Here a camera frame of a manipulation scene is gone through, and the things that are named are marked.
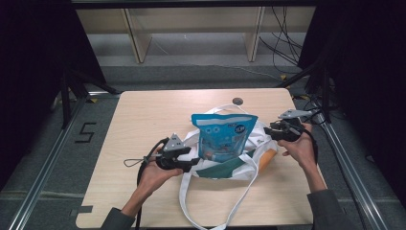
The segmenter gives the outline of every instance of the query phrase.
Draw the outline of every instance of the gray carpet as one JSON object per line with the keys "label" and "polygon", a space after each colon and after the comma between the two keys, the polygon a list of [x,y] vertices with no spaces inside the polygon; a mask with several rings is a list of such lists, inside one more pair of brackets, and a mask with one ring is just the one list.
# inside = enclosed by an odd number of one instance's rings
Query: gray carpet
{"label": "gray carpet", "polygon": [[[296,72],[298,68],[287,68]],[[120,90],[201,89],[201,88],[255,88],[274,87],[280,72],[270,66],[245,66],[243,69],[220,66],[168,66],[168,67],[103,67],[107,82]],[[305,79],[291,86],[292,91],[303,89]],[[88,85],[89,91],[100,91]],[[76,229],[76,211],[86,192],[102,142],[108,130],[118,99],[98,99],[87,103],[79,114],[62,154],[58,158],[46,183],[40,200],[36,203],[26,229]],[[304,109],[308,101],[294,100],[298,109]],[[365,159],[365,148],[359,142],[351,124],[340,111],[332,113],[332,123],[340,140],[350,155],[361,178],[378,205],[391,229],[406,226],[406,212],[396,199],[390,186],[373,162]],[[47,122],[38,133],[30,154],[26,155],[0,196],[0,229],[6,229],[17,211],[25,193],[29,191],[43,162],[60,133],[62,122],[61,104],[49,114]],[[86,131],[94,132],[90,143],[77,143],[87,137],[79,135],[84,123]],[[319,144],[320,168],[330,189],[333,189],[349,217],[362,229],[360,218],[340,173],[333,151],[325,134],[314,128]],[[371,229],[368,220],[367,229]],[[283,230],[310,229],[305,226],[279,226]]]}

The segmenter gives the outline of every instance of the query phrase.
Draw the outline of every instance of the black sleeve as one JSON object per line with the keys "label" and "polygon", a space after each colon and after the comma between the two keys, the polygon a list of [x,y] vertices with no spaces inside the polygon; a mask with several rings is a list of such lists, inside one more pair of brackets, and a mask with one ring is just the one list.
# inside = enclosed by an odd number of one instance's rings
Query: black sleeve
{"label": "black sleeve", "polygon": [[128,230],[135,218],[122,214],[119,209],[112,208],[101,226],[102,230]]}
{"label": "black sleeve", "polygon": [[307,195],[314,217],[315,230],[358,229],[341,209],[332,190]]}

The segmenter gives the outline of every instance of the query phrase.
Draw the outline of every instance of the floor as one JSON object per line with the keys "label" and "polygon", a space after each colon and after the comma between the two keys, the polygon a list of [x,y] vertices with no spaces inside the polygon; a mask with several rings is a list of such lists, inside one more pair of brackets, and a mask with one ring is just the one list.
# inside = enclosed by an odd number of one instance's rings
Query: floor
{"label": "floor", "polygon": [[[273,34],[263,34],[261,38],[270,46],[275,46],[277,39]],[[302,44],[305,34],[292,34],[291,38]],[[116,83],[114,78],[120,78],[115,73],[115,68],[140,67],[147,71],[148,67],[156,69],[161,67],[188,67],[204,68],[215,66],[223,69],[223,72],[236,73],[237,71],[250,75],[272,78],[279,81],[284,75],[292,76],[281,71],[269,72],[263,69],[264,66],[277,66],[280,70],[291,72],[300,71],[299,68],[286,59],[274,55],[262,42],[259,43],[256,60],[247,61],[242,34],[155,34],[148,49],[147,58],[144,63],[135,62],[131,45],[126,34],[91,34],[89,40],[92,43],[98,61],[106,75],[107,83]],[[278,41],[278,50],[290,58],[297,58],[291,55],[291,49],[286,43]],[[299,90],[303,88],[303,82],[298,82],[292,87]],[[100,91],[99,88],[89,86],[90,91]],[[103,141],[108,130],[108,124],[114,113],[115,104],[118,98],[99,98],[101,103],[87,103],[81,111],[82,116],[78,117],[78,124],[88,121],[97,121],[96,127],[99,135],[95,135],[92,144],[78,148],[78,135],[69,135],[64,152],[56,159],[52,173],[46,179],[44,188],[40,192],[40,199],[34,209],[28,214],[30,216],[27,229],[76,229],[75,217],[78,207],[86,190],[91,172],[100,151],[100,143]],[[306,100],[296,100],[298,109],[308,106]],[[92,114],[104,113],[104,116]],[[41,130],[38,142],[32,149],[32,154],[23,158],[16,169],[13,177],[0,196],[0,206],[7,207],[0,210],[0,229],[6,229],[12,217],[21,205],[22,200],[34,184],[36,176],[41,171],[41,166],[53,149],[54,142],[60,133],[61,106],[56,101],[56,108]],[[343,146],[350,154],[350,160],[357,172],[365,182],[366,190],[371,194],[373,201],[378,206],[380,214],[388,225],[387,229],[404,229],[406,226],[406,212],[396,199],[389,185],[385,182],[373,162],[365,159],[366,153],[362,144],[357,140],[350,123],[345,120],[341,111],[332,113],[335,132],[340,137]],[[80,133],[82,126],[73,127],[72,133]],[[358,221],[358,211],[353,205],[353,199],[346,181],[340,174],[339,165],[336,163],[335,155],[321,129],[317,130],[320,139],[319,145],[322,152],[320,167],[324,174],[329,188],[336,191],[340,204],[351,215],[352,220]],[[365,220],[366,229],[373,228],[367,215],[361,211]],[[309,226],[279,226],[279,229],[310,229]]]}

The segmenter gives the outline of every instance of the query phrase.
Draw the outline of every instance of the white bag strap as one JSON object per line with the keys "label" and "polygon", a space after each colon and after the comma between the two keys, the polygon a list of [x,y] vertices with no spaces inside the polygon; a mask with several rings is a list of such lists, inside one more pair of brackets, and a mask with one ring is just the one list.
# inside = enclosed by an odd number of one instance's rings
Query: white bag strap
{"label": "white bag strap", "polygon": [[[234,208],[230,212],[230,215],[228,216],[227,221],[225,223],[223,223],[223,224],[218,225],[217,227],[212,228],[211,230],[224,230],[229,225],[229,223],[233,219],[239,205],[241,204],[242,200],[245,198],[248,191],[250,190],[251,185],[257,179],[258,165],[254,162],[254,160],[247,154],[242,154],[242,155],[239,156],[239,158],[255,169],[255,175],[253,176],[250,184],[248,185],[248,187],[245,190],[242,197],[239,199],[239,201],[236,203],[236,205],[234,206]],[[180,185],[180,192],[179,192],[180,206],[182,207],[183,213],[185,214],[186,218],[191,222],[191,224],[195,228],[197,228],[199,230],[208,230],[207,228],[204,228],[204,227],[198,225],[196,222],[194,222],[192,220],[191,216],[189,215],[188,208],[186,207],[186,193],[188,192],[188,188],[189,188],[189,184],[191,182],[191,179],[192,179],[192,173],[191,172],[183,173],[182,183]]]}
{"label": "white bag strap", "polygon": [[245,111],[244,109],[242,109],[239,105],[233,104],[233,103],[227,103],[218,107],[214,107],[212,109],[210,109],[209,111],[205,112],[205,114],[214,114],[217,113],[219,111],[222,110],[227,110],[227,109],[238,109],[240,111],[242,111],[243,113],[248,114],[247,111]]}

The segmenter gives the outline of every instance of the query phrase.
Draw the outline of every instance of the wooden table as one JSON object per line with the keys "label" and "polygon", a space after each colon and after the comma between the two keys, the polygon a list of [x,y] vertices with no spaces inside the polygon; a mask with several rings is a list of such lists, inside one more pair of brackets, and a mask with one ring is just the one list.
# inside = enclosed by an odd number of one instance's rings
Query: wooden table
{"label": "wooden table", "polygon": [[[294,108],[285,89],[209,89],[124,92],[120,97],[99,160],[82,206],[79,228],[98,228],[111,207],[122,208],[136,188],[139,165],[127,168],[124,160],[142,158],[161,139],[173,132],[180,138],[195,130],[193,113],[230,104],[242,98],[244,108],[269,124]],[[182,176],[167,181],[144,204],[141,226],[191,227],[179,204]],[[240,198],[247,181],[193,178],[187,204],[192,218],[202,226],[223,223]],[[312,214],[306,198],[305,175],[291,157],[277,154],[259,175],[240,205],[230,226],[309,224]]]}

